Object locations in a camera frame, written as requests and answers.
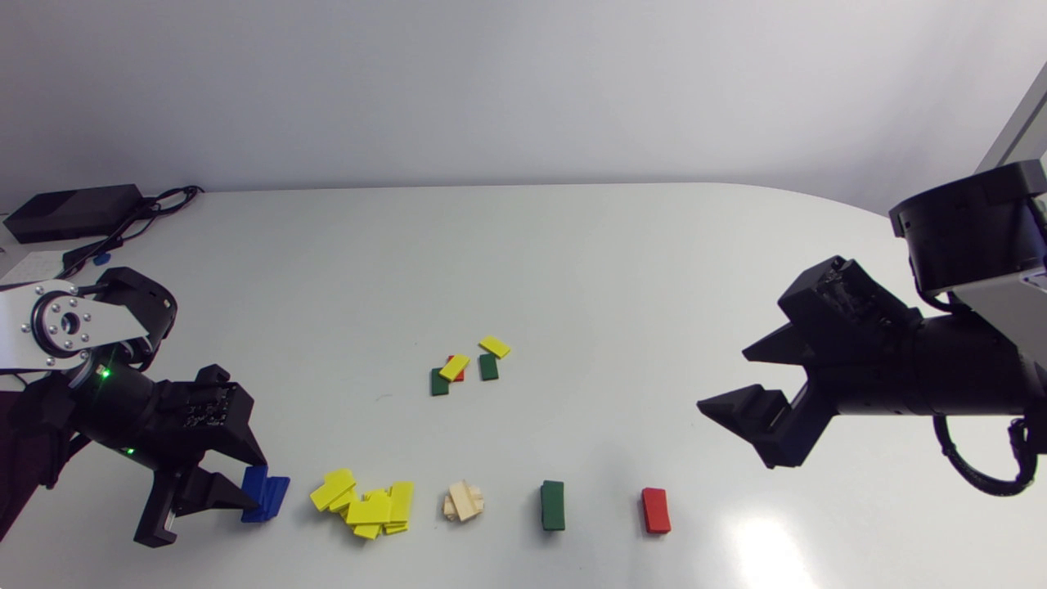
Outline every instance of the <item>white wall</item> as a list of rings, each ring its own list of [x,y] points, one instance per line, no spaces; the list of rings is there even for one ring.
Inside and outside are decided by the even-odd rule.
[[[877,211],[974,169],[1042,0],[4,0],[36,191],[723,180]]]

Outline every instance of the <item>black power adapter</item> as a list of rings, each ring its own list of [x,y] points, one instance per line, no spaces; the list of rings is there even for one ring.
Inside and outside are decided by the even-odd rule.
[[[3,224],[19,243],[109,235],[141,201],[134,184],[47,191],[30,198]]]

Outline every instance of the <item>power cord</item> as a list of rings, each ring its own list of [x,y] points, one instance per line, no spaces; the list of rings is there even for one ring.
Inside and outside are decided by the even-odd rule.
[[[950,302],[943,303],[935,299],[934,297],[930,296],[930,294],[928,294],[927,292],[920,290],[918,279],[915,279],[915,284],[916,284],[916,293],[919,294],[920,300],[927,303],[928,305],[931,305],[932,308],[938,310],[939,312],[946,314],[962,314],[971,311],[971,308],[964,305],[963,303],[957,303],[954,300],[952,300],[952,294],[950,294]]]
[[[945,416],[934,416],[934,435],[941,445],[941,453],[953,463],[956,472],[978,491],[997,497],[1012,497],[1032,484],[1032,477],[1037,474],[1037,453],[1029,448],[1027,431],[1025,420],[1021,418],[1012,421],[1007,428],[1010,450],[1015,454],[1015,460],[1018,461],[1018,475],[1015,480],[1005,481],[990,477],[968,465],[953,444]]]
[[[206,190],[204,190],[202,187],[196,184],[190,184],[187,186],[181,186],[164,190],[159,196],[153,198],[142,199],[140,205],[137,208],[135,208],[130,214],[128,214],[128,217],[124,220],[124,222],[120,223],[118,227],[116,227],[116,230],[114,230],[108,236],[106,236],[101,241],[96,241],[94,243],[77,247],[76,249],[66,251],[62,255],[63,269],[54,277],[58,279],[67,279],[70,276],[75,275],[76,272],[79,272],[84,268],[84,264],[86,264],[88,259],[94,257],[95,255],[105,253],[110,249],[115,249],[117,247],[120,247],[124,245],[125,241],[140,235],[141,233],[146,232],[150,226],[152,226],[153,222],[156,221],[156,219],[160,217],[165,217],[168,214],[173,214],[181,210],[190,202],[192,202],[193,199],[197,197],[197,195],[199,195],[202,191]],[[162,201],[178,194],[184,195],[184,198],[182,198],[182,200],[178,201],[175,204],[172,204],[170,206],[163,206]],[[137,231],[131,233],[130,235],[124,236],[124,232],[127,231],[128,228],[130,228],[131,225],[134,224],[136,221],[148,221],[148,222]]]

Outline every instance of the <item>green block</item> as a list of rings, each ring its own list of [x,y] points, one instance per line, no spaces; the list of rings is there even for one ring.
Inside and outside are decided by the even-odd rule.
[[[432,397],[446,395],[451,392],[450,383],[444,381],[444,378],[440,376],[442,368],[433,368],[432,372],[429,372],[429,386],[431,387]]]
[[[476,362],[480,363],[481,381],[496,381],[498,379],[498,357],[481,355]]]
[[[545,531],[566,529],[566,524],[563,521],[563,483],[561,481],[541,483],[541,529]]]

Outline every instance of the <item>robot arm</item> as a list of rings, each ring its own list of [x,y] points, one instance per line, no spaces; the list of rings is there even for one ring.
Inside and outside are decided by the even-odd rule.
[[[778,301],[790,323],[743,352],[754,362],[802,366],[789,403],[753,385],[698,403],[752,444],[767,468],[799,467],[841,414],[931,415],[946,457],[993,495],[1015,495],[1047,454],[1047,236],[1034,198],[1047,191],[1038,160],[983,172],[914,196],[891,210],[909,243],[917,291],[948,315],[925,319],[853,259],[803,273]],[[948,303],[935,297],[946,294]],[[1020,473],[992,479],[949,437],[946,415],[1024,415],[1010,430]]]
[[[199,467],[208,450],[266,463],[248,425],[251,397],[217,365],[193,382],[154,383],[143,375],[177,309],[165,288],[129,268],[111,268],[89,287],[49,279],[0,291],[0,367],[49,372],[30,383],[6,415],[18,436],[13,447],[23,440],[39,447],[44,438],[47,448],[38,454],[42,468],[10,470],[42,476],[28,485],[8,481],[20,492],[0,489],[0,538],[28,500],[25,490],[52,486],[89,441],[154,471],[134,537],[147,546],[175,541],[176,516],[259,507],[239,485]]]

